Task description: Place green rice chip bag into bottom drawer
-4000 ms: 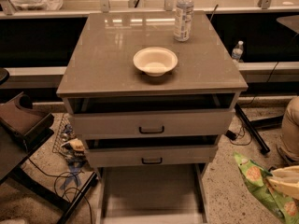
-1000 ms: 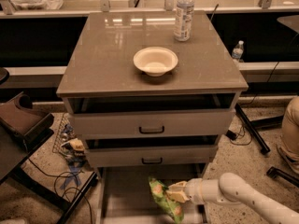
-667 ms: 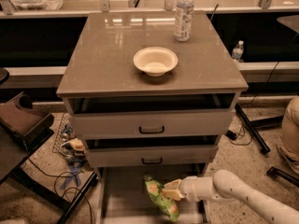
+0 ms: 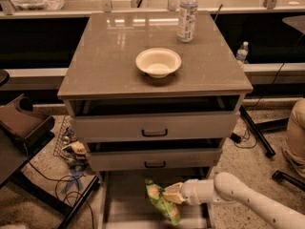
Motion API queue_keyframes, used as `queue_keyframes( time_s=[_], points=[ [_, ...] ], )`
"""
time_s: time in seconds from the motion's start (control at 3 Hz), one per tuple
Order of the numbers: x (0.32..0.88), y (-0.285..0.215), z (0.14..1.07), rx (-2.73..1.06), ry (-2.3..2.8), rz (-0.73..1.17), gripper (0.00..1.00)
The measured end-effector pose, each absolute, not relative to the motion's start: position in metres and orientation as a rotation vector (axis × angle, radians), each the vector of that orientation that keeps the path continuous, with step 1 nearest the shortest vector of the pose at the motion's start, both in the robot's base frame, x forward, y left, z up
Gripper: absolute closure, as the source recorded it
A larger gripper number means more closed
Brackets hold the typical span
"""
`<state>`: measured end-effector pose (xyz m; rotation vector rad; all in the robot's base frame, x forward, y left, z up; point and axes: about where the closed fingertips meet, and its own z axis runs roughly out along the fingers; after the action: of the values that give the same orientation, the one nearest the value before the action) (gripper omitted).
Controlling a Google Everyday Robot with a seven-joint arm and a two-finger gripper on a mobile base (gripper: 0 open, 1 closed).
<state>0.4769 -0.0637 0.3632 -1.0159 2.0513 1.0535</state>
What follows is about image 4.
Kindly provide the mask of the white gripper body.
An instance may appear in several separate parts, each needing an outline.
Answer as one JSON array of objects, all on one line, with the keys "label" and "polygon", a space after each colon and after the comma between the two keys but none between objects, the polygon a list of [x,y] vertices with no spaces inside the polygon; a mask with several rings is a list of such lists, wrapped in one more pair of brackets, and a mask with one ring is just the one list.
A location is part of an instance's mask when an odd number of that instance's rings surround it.
[{"label": "white gripper body", "polygon": [[218,193],[211,179],[189,179],[183,183],[180,193],[191,206],[218,202]]}]

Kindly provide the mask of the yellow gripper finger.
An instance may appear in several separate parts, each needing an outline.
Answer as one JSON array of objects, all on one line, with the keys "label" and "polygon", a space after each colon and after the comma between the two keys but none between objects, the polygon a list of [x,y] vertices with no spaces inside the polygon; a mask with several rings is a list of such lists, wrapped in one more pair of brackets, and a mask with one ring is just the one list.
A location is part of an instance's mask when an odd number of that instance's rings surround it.
[{"label": "yellow gripper finger", "polygon": [[181,194],[182,185],[182,182],[177,182],[171,186],[166,187],[162,192],[165,200],[175,204],[182,204],[185,201]]}]

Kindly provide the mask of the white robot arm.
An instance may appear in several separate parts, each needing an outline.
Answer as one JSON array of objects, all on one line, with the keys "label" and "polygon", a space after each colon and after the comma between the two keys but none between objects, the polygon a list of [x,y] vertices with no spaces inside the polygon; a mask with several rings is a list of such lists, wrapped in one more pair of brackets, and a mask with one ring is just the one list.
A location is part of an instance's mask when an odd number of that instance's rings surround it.
[{"label": "white robot arm", "polygon": [[271,198],[268,198],[243,183],[236,176],[222,172],[214,179],[189,179],[164,189],[167,201],[188,205],[211,203],[215,205],[239,202],[274,229],[305,229],[305,216]]}]

